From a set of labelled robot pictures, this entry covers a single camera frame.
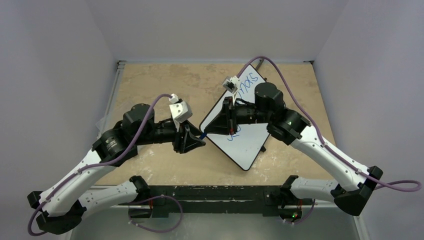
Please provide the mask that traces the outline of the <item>blue marker cap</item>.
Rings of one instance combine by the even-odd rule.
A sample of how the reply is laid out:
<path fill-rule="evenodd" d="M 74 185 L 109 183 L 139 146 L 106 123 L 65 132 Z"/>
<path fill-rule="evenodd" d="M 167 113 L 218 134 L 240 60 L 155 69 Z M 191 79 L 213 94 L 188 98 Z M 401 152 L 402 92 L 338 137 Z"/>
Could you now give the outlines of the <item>blue marker cap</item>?
<path fill-rule="evenodd" d="M 199 136 L 199 138 L 202 140 L 202 139 L 204 139 L 205 137 L 207 136 L 207 133 L 202 133 L 200 136 Z"/>

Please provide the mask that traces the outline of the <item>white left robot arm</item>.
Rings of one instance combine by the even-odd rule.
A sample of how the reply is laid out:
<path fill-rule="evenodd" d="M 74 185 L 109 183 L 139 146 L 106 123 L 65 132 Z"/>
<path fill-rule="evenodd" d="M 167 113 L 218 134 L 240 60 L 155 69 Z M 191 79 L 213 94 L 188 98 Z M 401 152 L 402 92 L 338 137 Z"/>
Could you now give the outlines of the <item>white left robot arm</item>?
<path fill-rule="evenodd" d="M 144 103 L 134 105 L 122 120 L 105 131 L 94 142 L 86 156 L 60 182 L 45 191 L 32 191 L 28 202 L 34 213 L 28 227 L 31 236 L 47 233 L 61 235 L 90 214 L 114 205 L 152 206 L 155 197 L 150 186 L 139 175 L 116 186 L 91 192 L 90 188 L 103 176 L 138 154 L 138 146 L 171 143 L 178 154 L 185 154 L 206 143 L 202 133 L 188 119 L 175 122 L 167 118 L 155 122 L 155 111 Z"/>

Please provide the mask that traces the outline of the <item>black framed whiteboard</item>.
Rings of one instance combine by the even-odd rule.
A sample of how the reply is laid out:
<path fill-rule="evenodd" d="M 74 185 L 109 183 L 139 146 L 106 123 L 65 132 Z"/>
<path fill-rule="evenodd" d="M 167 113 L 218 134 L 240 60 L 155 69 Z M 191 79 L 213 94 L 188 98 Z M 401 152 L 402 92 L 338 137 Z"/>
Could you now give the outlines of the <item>black framed whiteboard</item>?
<path fill-rule="evenodd" d="M 255 87 L 266 80 L 258 71 L 249 65 L 240 75 L 240 90 L 237 98 L 253 103 Z M 261 148 L 270 136 L 265 123 L 239 124 L 234 135 L 208 133 L 205 138 L 210 140 L 239 168 L 248 171 L 259 155 Z"/>

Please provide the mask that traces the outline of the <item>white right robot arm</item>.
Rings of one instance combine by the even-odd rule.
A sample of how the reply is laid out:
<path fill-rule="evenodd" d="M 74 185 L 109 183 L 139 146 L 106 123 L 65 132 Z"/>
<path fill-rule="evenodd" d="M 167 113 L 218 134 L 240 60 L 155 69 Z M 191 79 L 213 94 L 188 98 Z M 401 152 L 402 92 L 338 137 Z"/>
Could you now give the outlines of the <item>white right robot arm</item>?
<path fill-rule="evenodd" d="M 331 180 L 290 176 L 280 188 L 282 205 L 315 199 L 334 203 L 343 212 L 359 216 L 376 189 L 383 171 L 367 167 L 324 140 L 309 120 L 286 107 L 283 92 L 268 82 L 254 89 L 254 102 L 236 98 L 239 87 L 225 80 L 230 92 L 217 116 L 205 127 L 207 134 L 233 135 L 239 125 L 266 124 L 275 139 L 307 155 L 326 170 Z"/>

